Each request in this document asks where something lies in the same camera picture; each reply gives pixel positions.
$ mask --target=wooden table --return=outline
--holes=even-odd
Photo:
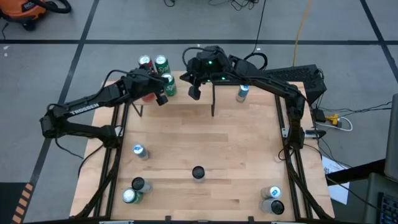
[[[303,92],[302,83],[294,84]],[[179,95],[187,94],[181,90]],[[255,221],[294,220],[285,163],[277,157],[282,141],[274,95],[251,87],[246,101],[238,103],[237,90],[237,86],[215,86],[214,117],[206,105],[149,105],[143,117],[129,110],[113,220],[164,220],[166,215],[172,220],[247,221],[248,216]],[[93,125],[110,124],[112,111],[96,110]],[[308,105],[302,126],[312,127]],[[89,139],[86,156],[100,144],[97,139]],[[135,144],[145,145],[151,158],[142,161],[135,156],[131,151]],[[305,144],[317,148],[315,140],[306,139]],[[104,152],[98,152],[83,166],[71,215],[78,213],[98,188]],[[309,191],[334,216],[319,153],[306,146],[301,153]],[[204,183],[193,182],[191,171],[195,166],[205,168]],[[126,204],[123,191],[137,176],[150,180],[153,192],[140,204]],[[264,214],[259,209],[260,190],[270,185],[282,189],[282,215]],[[297,190],[304,217],[302,194]],[[107,198],[105,193],[101,215]]]

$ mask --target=can lid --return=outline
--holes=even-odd
[[[131,202],[134,200],[134,198],[136,197],[136,192],[132,189],[132,188],[127,188],[124,192],[123,192],[123,200],[125,202]]]
[[[279,187],[273,186],[269,189],[269,193],[272,195],[272,197],[279,198],[282,192],[280,191]]]
[[[205,176],[205,169],[201,166],[196,166],[192,169],[192,176],[195,179],[201,179]]]
[[[164,74],[162,75],[162,77],[163,77],[163,78],[168,78],[168,79],[169,79],[169,82],[172,82],[172,81],[173,81],[173,76],[172,76],[170,73],[164,73]]]
[[[274,200],[271,203],[271,210],[276,215],[281,215],[285,211],[285,206],[280,200]]]
[[[134,153],[140,154],[143,152],[144,147],[141,146],[140,144],[138,144],[138,145],[135,145],[132,150],[134,151]]]
[[[136,177],[134,180],[131,182],[131,187],[134,190],[141,190],[145,185],[145,181],[142,177]]]
[[[164,55],[158,55],[156,56],[155,62],[159,65],[162,65],[166,62],[166,57]]]
[[[241,85],[241,90],[248,91],[249,85]]]
[[[138,62],[140,64],[149,63],[150,62],[150,57],[148,55],[143,55],[143,56],[139,57]]]

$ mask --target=concrete floor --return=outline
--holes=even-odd
[[[66,87],[63,93],[67,93],[67,101],[90,95],[98,90],[110,70],[132,69],[142,54],[153,57],[165,54],[172,70],[184,70],[182,51],[205,43],[204,40],[220,44],[227,54],[244,57],[253,48],[251,42],[225,43],[227,40],[255,40],[263,3],[260,0],[253,10],[246,8],[237,12],[229,4],[209,6],[205,0],[177,0],[174,7],[166,7],[161,0],[69,1],[73,7],[71,14],[48,13],[33,32],[10,24],[5,30],[10,42],[0,40],[0,99],[3,102],[0,125],[6,130],[0,136],[3,145],[0,182],[30,181],[44,142],[39,118],[44,115],[47,104],[60,99],[63,87]],[[392,95],[398,93],[398,74],[394,76],[386,51],[382,50],[382,45],[393,44],[388,45],[387,50],[398,60],[398,2],[367,0],[366,3],[384,40],[395,42],[380,42],[359,0],[316,0],[312,3],[300,39],[324,41],[299,45],[296,65],[315,63],[324,71],[328,91],[322,106],[326,108],[367,108],[391,101]],[[306,4],[305,0],[268,0],[259,39],[294,40]],[[95,15],[92,23],[88,23],[88,33],[84,33],[91,10]],[[4,20],[0,20],[0,28],[4,24]],[[83,45],[85,40],[100,42]],[[112,40],[166,41],[117,44]],[[186,44],[177,44],[174,40]],[[336,40],[374,42],[369,45],[360,41],[337,43]],[[294,45],[273,43],[257,46],[267,54],[268,68],[291,66]],[[65,80],[70,81],[70,78],[70,86],[68,82],[64,86]],[[85,113],[73,120],[90,124],[92,118],[93,113]],[[334,157],[351,166],[383,158],[389,111],[353,114],[349,118],[354,131],[332,129],[324,137]],[[64,137],[60,144],[83,155],[86,139]],[[79,158],[51,143],[25,222],[68,217],[80,162]],[[365,183],[355,182],[350,188],[364,197]],[[339,219],[360,221],[355,217],[361,216],[363,204],[356,198],[349,196],[347,206],[335,202],[333,205]]]

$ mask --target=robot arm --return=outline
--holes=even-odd
[[[67,121],[68,118],[95,110],[99,107],[114,107],[130,103],[150,93],[156,94],[156,101],[161,106],[167,102],[163,94],[166,78],[150,74],[145,69],[136,69],[127,73],[115,83],[102,87],[96,94],[71,101],[62,105],[53,104],[40,119],[42,134],[46,138],[60,138],[64,135],[98,138],[105,147],[115,147],[117,135],[114,127],[106,125],[94,127]]]
[[[295,149],[303,148],[304,131],[300,125],[304,113],[306,99],[297,86],[274,78],[259,70],[247,60],[242,60],[230,55],[227,57],[219,46],[209,46],[197,53],[187,64],[187,73],[180,77],[181,80],[190,82],[188,94],[199,100],[201,84],[219,80],[232,80],[241,85],[254,85],[285,99],[287,115],[289,117],[289,133],[287,144]]]

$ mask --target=silver can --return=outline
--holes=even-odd
[[[236,95],[236,101],[239,103],[243,103],[249,93],[249,86],[248,85],[240,85],[238,94]]]
[[[264,187],[263,189],[261,189],[261,197],[263,197],[264,199],[277,199],[280,198],[281,195],[282,191],[278,186]]]
[[[280,200],[266,199],[260,202],[260,210],[264,213],[281,215],[285,211],[285,206]]]
[[[152,184],[142,177],[134,178],[134,180],[131,182],[131,187],[134,190],[142,193],[149,193],[152,191]]]
[[[205,169],[201,166],[196,166],[192,169],[193,180],[196,183],[205,181]]]
[[[132,148],[132,152],[140,157],[142,160],[147,160],[149,158],[149,152],[146,150],[146,148],[141,145],[141,144],[136,144]]]
[[[136,192],[130,187],[123,192],[123,202],[126,203],[139,203],[143,197],[141,192]]]

